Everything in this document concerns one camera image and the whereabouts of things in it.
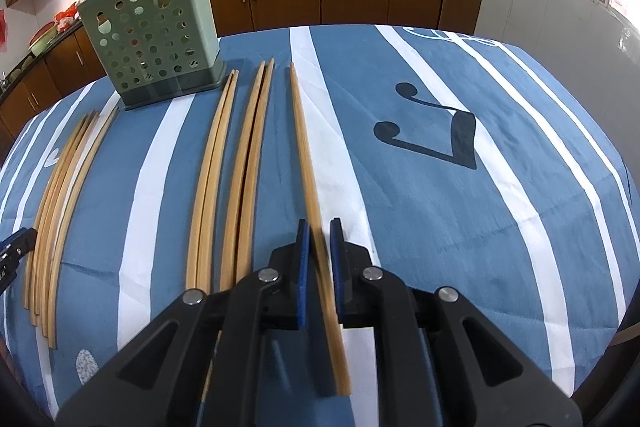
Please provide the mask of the wooden chopstick pair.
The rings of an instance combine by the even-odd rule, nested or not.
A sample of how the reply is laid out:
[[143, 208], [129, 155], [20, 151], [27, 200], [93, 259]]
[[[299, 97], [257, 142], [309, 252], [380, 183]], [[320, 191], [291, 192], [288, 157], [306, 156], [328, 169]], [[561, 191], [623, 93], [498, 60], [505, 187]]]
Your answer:
[[236, 253], [235, 282], [239, 282], [243, 277], [250, 274], [250, 271], [252, 271], [252, 250], [258, 174], [260, 168], [260, 155], [262, 155], [262, 136], [264, 135], [273, 69], [274, 58], [269, 61], [264, 75], [262, 75], [262, 87], [260, 87], [253, 130], [250, 135], [250, 149], [248, 150], [242, 197], [238, 252]]
[[214, 160], [212, 164], [212, 172], [209, 175], [209, 181], [206, 190], [205, 199], [205, 219], [203, 220], [203, 232], [202, 239], [204, 243], [204, 251], [201, 252], [201, 257], [205, 258], [205, 274], [210, 275], [210, 290], [212, 290], [212, 265], [213, 265], [213, 253], [214, 253], [214, 234], [215, 234], [215, 220], [217, 210], [217, 200], [219, 183], [221, 176], [222, 160], [224, 159], [224, 149], [226, 148], [226, 141], [228, 135], [229, 122], [231, 117], [231, 111], [234, 101], [236, 84], [238, 83], [239, 71], [235, 69], [236, 76], [234, 77], [234, 86], [230, 88], [226, 105], [224, 106], [224, 113], [220, 120], [216, 142], [214, 150]]
[[222, 113], [224, 113], [224, 106], [226, 105], [229, 90], [234, 86], [235, 76], [235, 70], [232, 69], [228, 76], [226, 84], [222, 88], [216, 112], [212, 119], [212, 123], [210, 124], [207, 142], [201, 162], [200, 174], [198, 175], [198, 184], [196, 184], [191, 217], [189, 247], [188, 254], [186, 255], [186, 283], [184, 283], [184, 288], [198, 288], [205, 294], [208, 294], [210, 291], [210, 275], [205, 274], [206, 259], [201, 257], [201, 252], [204, 251], [202, 232], [203, 220], [205, 219], [206, 190], [209, 181], [209, 175], [212, 172], [215, 142], [220, 120], [222, 118]]
[[261, 62], [256, 72], [252, 91], [250, 91], [250, 97], [248, 98], [243, 118], [240, 139], [235, 153], [226, 222], [224, 222], [224, 240], [222, 241], [221, 248], [218, 287], [220, 291], [228, 291], [235, 282], [236, 246], [238, 246], [243, 187], [248, 153], [250, 153], [250, 136], [252, 135], [259, 92], [260, 89], [262, 89], [262, 76], [264, 75], [264, 69], [265, 62]]

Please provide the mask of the wooden chopstick left middle pair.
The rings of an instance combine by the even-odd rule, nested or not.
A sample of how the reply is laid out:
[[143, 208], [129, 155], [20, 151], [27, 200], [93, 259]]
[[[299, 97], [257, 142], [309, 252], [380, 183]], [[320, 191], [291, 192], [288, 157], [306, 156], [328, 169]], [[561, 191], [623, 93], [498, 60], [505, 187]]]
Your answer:
[[256, 72], [252, 91], [250, 91], [250, 97], [248, 98], [243, 118], [240, 139], [235, 153], [226, 222], [224, 222], [224, 240], [222, 241], [221, 248], [218, 287], [220, 291], [228, 291], [235, 282], [236, 246], [238, 246], [243, 187], [248, 153], [250, 153], [250, 136], [252, 135], [259, 92], [260, 89], [262, 89], [262, 76], [264, 75], [264, 69], [265, 62], [261, 62]]

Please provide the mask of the wooden chopstick right middle pair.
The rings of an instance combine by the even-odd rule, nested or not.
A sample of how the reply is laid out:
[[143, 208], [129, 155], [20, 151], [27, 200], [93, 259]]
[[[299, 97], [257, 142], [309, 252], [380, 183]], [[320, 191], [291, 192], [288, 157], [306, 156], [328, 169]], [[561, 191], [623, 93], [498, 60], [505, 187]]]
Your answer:
[[262, 155], [262, 136], [264, 135], [273, 69], [274, 58], [269, 61], [264, 75], [262, 75], [262, 87], [260, 87], [253, 130], [250, 135], [250, 149], [248, 150], [242, 197], [238, 252], [236, 253], [235, 282], [239, 282], [243, 277], [250, 274], [250, 271], [252, 271], [252, 250], [258, 174], [260, 168], [260, 155]]

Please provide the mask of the wooden chopstick far-left group right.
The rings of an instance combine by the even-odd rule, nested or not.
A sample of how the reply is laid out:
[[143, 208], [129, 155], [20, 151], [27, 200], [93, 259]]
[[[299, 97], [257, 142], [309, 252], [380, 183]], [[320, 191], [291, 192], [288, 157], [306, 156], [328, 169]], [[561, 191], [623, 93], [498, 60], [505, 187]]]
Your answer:
[[98, 153], [104, 136], [108, 129], [110, 129], [117, 114], [118, 104], [115, 104], [105, 117], [100, 116], [96, 118], [96, 123], [92, 126], [85, 145], [80, 151], [79, 158], [75, 161], [74, 172], [72, 179], [70, 179], [70, 189], [67, 191], [68, 195], [66, 196], [65, 202], [63, 202], [60, 226], [58, 227], [58, 234], [56, 234], [55, 237], [51, 282], [47, 297], [46, 333], [48, 347], [50, 349], [58, 347], [58, 340], [56, 339], [56, 303], [58, 302], [58, 284], [60, 283], [62, 259], [67, 235], [70, 231], [70, 224], [72, 223], [80, 192], [84, 187], [96, 153]]

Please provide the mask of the wooden chopstick far-left group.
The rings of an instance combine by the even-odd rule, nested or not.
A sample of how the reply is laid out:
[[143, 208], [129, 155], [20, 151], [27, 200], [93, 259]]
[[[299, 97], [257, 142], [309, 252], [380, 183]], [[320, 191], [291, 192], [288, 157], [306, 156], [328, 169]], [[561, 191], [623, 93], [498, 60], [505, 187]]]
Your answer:
[[43, 222], [43, 243], [38, 247], [37, 254], [37, 271], [35, 272], [35, 284], [32, 286], [32, 307], [29, 311], [29, 318], [32, 322], [32, 325], [36, 327], [40, 327], [42, 329], [42, 318], [41, 318], [41, 310], [42, 310], [42, 302], [44, 298], [44, 294], [46, 293], [48, 277], [47, 272], [49, 271], [49, 263], [50, 263], [50, 254], [52, 249], [52, 241], [54, 239], [54, 218], [56, 217], [56, 205], [58, 205], [58, 200], [60, 199], [60, 194], [62, 192], [62, 188], [66, 178], [66, 171], [68, 167], [70, 167], [70, 163], [75, 155], [76, 150], [78, 149], [80, 142], [84, 139], [85, 134], [91, 128], [93, 121], [96, 119], [96, 111], [92, 110], [88, 116], [91, 119], [87, 120], [86, 129], [78, 135], [77, 141], [75, 142], [73, 148], [68, 153], [67, 158], [64, 161], [60, 161], [58, 164], [61, 167], [60, 177], [58, 178], [58, 184], [56, 184], [55, 190], [50, 198], [50, 207], [47, 212], [46, 220]]
[[92, 126], [85, 145], [80, 151], [79, 158], [75, 161], [74, 172], [72, 179], [70, 179], [70, 189], [67, 191], [68, 195], [66, 196], [65, 202], [63, 202], [60, 226], [58, 227], [58, 234], [56, 234], [55, 237], [51, 282], [47, 297], [46, 333], [48, 347], [50, 349], [58, 347], [58, 340], [56, 339], [56, 303], [58, 302], [58, 284], [60, 283], [62, 259], [67, 235], [70, 231], [70, 224], [72, 223], [80, 192], [84, 187], [96, 153], [98, 153], [104, 136], [108, 129], [110, 129], [117, 114], [118, 104], [115, 104], [105, 117], [100, 116], [96, 118], [96, 123]]
[[[105, 117], [105, 115], [100, 115], [98, 113], [96, 113], [96, 118], [98, 117]], [[67, 171], [66, 171], [66, 178], [65, 178], [65, 182], [62, 188], [62, 192], [60, 194], [60, 199], [58, 200], [58, 205], [56, 205], [56, 217], [54, 218], [54, 227], [53, 227], [53, 232], [54, 232], [54, 239], [52, 241], [52, 249], [51, 249], [51, 254], [50, 254], [50, 263], [49, 263], [49, 271], [47, 272], [47, 274], [49, 275], [48, 277], [48, 283], [47, 283], [47, 289], [46, 289], [46, 293], [44, 294], [44, 298], [43, 298], [43, 302], [42, 302], [42, 310], [41, 310], [41, 318], [42, 318], [42, 329], [40, 329], [40, 327], [38, 327], [38, 329], [40, 329], [41, 334], [43, 335], [44, 338], [47, 338], [47, 333], [46, 333], [46, 314], [47, 314], [47, 297], [48, 297], [48, 291], [49, 291], [49, 285], [51, 282], [51, 268], [52, 268], [52, 260], [53, 260], [53, 253], [54, 253], [54, 248], [55, 248], [55, 237], [56, 234], [58, 234], [58, 227], [60, 226], [60, 221], [61, 221], [61, 213], [62, 213], [62, 208], [63, 208], [63, 202], [65, 202], [66, 196], [68, 195], [67, 191], [70, 189], [70, 179], [72, 179], [72, 174], [74, 172], [74, 164], [75, 161], [79, 158], [79, 154], [81, 149], [84, 147], [85, 142], [88, 138], [89, 133], [91, 132], [91, 128], [87, 131], [87, 133], [84, 136], [84, 139], [81, 140], [80, 145], [78, 147], [78, 149], [75, 152], [75, 155], [72, 159], [72, 162], [70, 163], [70, 167], [68, 167]]]
[[32, 307], [32, 286], [34, 286], [35, 284], [38, 247], [43, 243], [43, 222], [44, 220], [46, 220], [47, 212], [50, 207], [50, 198], [55, 190], [56, 184], [58, 184], [58, 178], [60, 177], [61, 167], [58, 164], [60, 163], [60, 161], [64, 161], [67, 158], [68, 153], [70, 153], [70, 150], [73, 148], [75, 142], [77, 141], [78, 135], [80, 135], [81, 132], [86, 129], [87, 120], [89, 119], [91, 119], [90, 116], [84, 115], [82, 116], [81, 120], [78, 121], [78, 124], [76, 124], [74, 131], [67, 139], [64, 147], [62, 148], [62, 152], [58, 154], [58, 162], [53, 166], [51, 176], [49, 176], [49, 180], [47, 182], [46, 188], [44, 189], [42, 199], [40, 200], [35, 220], [35, 230], [37, 231], [36, 245], [34, 251], [28, 256], [24, 277], [25, 287], [23, 291], [23, 307], [26, 310], [29, 310]]

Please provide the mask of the wooden chopstick far-left group middle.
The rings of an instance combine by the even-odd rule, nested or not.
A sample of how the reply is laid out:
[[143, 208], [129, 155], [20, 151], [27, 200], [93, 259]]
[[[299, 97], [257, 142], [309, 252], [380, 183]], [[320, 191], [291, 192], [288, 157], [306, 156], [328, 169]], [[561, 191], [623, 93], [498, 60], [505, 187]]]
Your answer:
[[[98, 117], [105, 117], [105, 115], [100, 115], [98, 113], [96, 113], [96, 118]], [[40, 327], [38, 327], [38, 329], [40, 329], [41, 334], [43, 335], [44, 338], [47, 338], [47, 333], [46, 333], [46, 314], [47, 314], [47, 297], [48, 297], [48, 291], [49, 291], [49, 285], [51, 282], [51, 268], [52, 268], [52, 260], [53, 260], [53, 253], [54, 253], [54, 248], [55, 248], [55, 237], [56, 234], [58, 234], [58, 227], [60, 226], [60, 221], [61, 221], [61, 213], [62, 213], [62, 208], [63, 208], [63, 202], [65, 202], [66, 196], [68, 195], [67, 191], [70, 189], [70, 179], [72, 179], [72, 174], [74, 172], [74, 164], [75, 161], [79, 158], [79, 154], [81, 149], [84, 147], [85, 142], [88, 138], [89, 133], [91, 132], [91, 128], [87, 131], [87, 133], [84, 136], [84, 139], [81, 140], [80, 145], [78, 147], [78, 149], [75, 152], [75, 155], [72, 159], [72, 162], [70, 163], [70, 167], [68, 167], [67, 171], [66, 171], [66, 178], [65, 178], [65, 182], [62, 188], [62, 192], [60, 194], [60, 199], [58, 200], [58, 205], [56, 205], [56, 217], [54, 218], [54, 227], [53, 227], [53, 232], [54, 232], [54, 239], [52, 241], [52, 249], [51, 249], [51, 254], [50, 254], [50, 263], [49, 263], [49, 271], [47, 272], [47, 274], [49, 275], [48, 277], [48, 283], [47, 283], [47, 289], [46, 289], [46, 293], [44, 294], [44, 298], [43, 298], [43, 302], [42, 302], [42, 310], [41, 310], [41, 318], [42, 318], [42, 329], [40, 329]]]

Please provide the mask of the wooden chopstick far-left group outer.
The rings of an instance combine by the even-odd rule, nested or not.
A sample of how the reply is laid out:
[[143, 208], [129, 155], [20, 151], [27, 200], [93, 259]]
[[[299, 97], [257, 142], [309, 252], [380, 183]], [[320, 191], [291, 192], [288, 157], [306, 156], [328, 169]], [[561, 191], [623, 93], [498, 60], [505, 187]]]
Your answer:
[[61, 167], [58, 164], [60, 163], [60, 161], [64, 161], [67, 158], [68, 153], [70, 153], [70, 150], [73, 148], [75, 142], [77, 141], [78, 135], [80, 135], [81, 132], [86, 129], [87, 120], [89, 119], [91, 119], [90, 116], [84, 115], [82, 116], [81, 120], [78, 121], [78, 124], [76, 124], [74, 131], [67, 139], [64, 147], [62, 148], [62, 152], [58, 154], [58, 162], [53, 166], [51, 176], [49, 176], [49, 180], [47, 182], [46, 188], [44, 189], [42, 199], [40, 200], [35, 220], [35, 230], [37, 231], [36, 245], [34, 251], [28, 256], [24, 277], [25, 287], [23, 291], [23, 307], [26, 310], [29, 310], [32, 307], [32, 286], [34, 286], [35, 284], [38, 247], [43, 243], [43, 222], [44, 220], [46, 220], [47, 212], [50, 207], [50, 198], [55, 190], [56, 184], [58, 184], [58, 178], [60, 177]]

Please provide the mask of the wooden chopstick far-left group inner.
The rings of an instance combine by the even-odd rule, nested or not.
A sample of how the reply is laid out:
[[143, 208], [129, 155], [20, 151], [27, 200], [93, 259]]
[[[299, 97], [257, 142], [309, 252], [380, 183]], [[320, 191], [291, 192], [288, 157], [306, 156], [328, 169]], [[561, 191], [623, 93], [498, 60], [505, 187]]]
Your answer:
[[68, 167], [70, 167], [70, 163], [75, 155], [76, 150], [78, 149], [80, 142], [84, 139], [85, 134], [91, 128], [93, 121], [96, 119], [96, 111], [92, 110], [88, 116], [91, 119], [87, 120], [86, 129], [78, 135], [77, 141], [75, 142], [73, 148], [68, 153], [67, 158], [64, 161], [60, 161], [58, 164], [61, 167], [60, 177], [58, 178], [58, 184], [56, 184], [55, 190], [50, 198], [50, 207], [47, 212], [46, 220], [43, 222], [43, 243], [38, 247], [37, 254], [37, 271], [35, 272], [35, 284], [32, 286], [32, 307], [29, 311], [29, 318], [32, 322], [32, 325], [36, 327], [40, 327], [42, 329], [42, 318], [41, 318], [41, 310], [42, 310], [42, 302], [44, 298], [44, 294], [46, 293], [48, 277], [47, 272], [49, 271], [49, 263], [50, 263], [50, 254], [52, 249], [52, 241], [54, 239], [54, 218], [56, 217], [56, 205], [58, 205], [58, 200], [60, 199], [60, 194], [62, 192], [62, 188], [66, 178], [66, 171]]

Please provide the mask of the blue white striped tablecloth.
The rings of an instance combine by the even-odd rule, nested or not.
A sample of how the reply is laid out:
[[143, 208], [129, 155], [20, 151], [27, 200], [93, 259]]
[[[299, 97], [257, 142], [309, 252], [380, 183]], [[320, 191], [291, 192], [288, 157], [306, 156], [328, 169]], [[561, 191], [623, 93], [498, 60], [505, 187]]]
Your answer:
[[[218, 208], [260, 64], [274, 67], [252, 260], [305, 216], [291, 90], [299, 87], [321, 219], [412, 287], [461, 291], [566, 393], [604, 355], [639, 282], [639, 184], [544, 66], [516, 46], [411, 27], [318, 26], [226, 37], [239, 74]], [[189, 229], [219, 93], [123, 109], [108, 79], [26, 124], [1, 169], [1, 232], [34, 224], [76, 124], [107, 124], [66, 236], [49, 348], [1, 299], [1, 337], [56, 413], [186, 278]]]

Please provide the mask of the green perforated utensil holder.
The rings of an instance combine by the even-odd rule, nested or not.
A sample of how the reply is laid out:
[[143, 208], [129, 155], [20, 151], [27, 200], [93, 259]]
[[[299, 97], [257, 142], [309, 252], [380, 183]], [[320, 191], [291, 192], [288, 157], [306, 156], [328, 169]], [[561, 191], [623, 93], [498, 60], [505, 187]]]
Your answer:
[[210, 0], [85, 0], [77, 9], [128, 109], [224, 82]]

